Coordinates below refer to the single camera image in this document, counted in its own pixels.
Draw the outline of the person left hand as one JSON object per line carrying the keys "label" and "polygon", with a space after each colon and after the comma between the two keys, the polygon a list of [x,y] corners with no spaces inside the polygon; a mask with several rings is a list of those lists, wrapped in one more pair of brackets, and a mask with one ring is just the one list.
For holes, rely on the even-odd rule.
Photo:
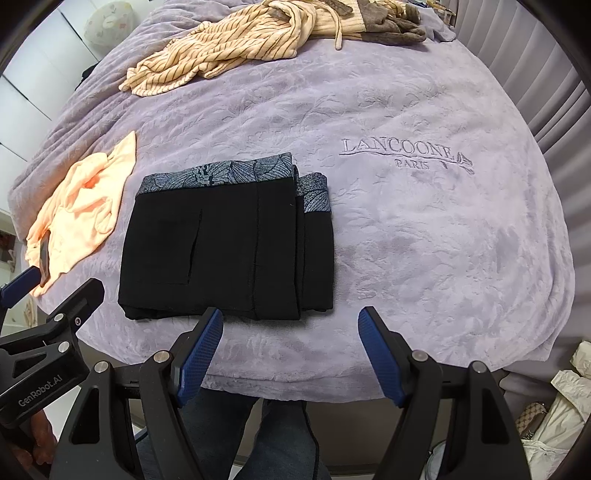
{"label": "person left hand", "polygon": [[10,446],[11,452],[26,471],[34,465],[52,464],[57,446],[52,425],[43,410],[30,418],[30,427],[34,438],[31,452],[15,445]]}

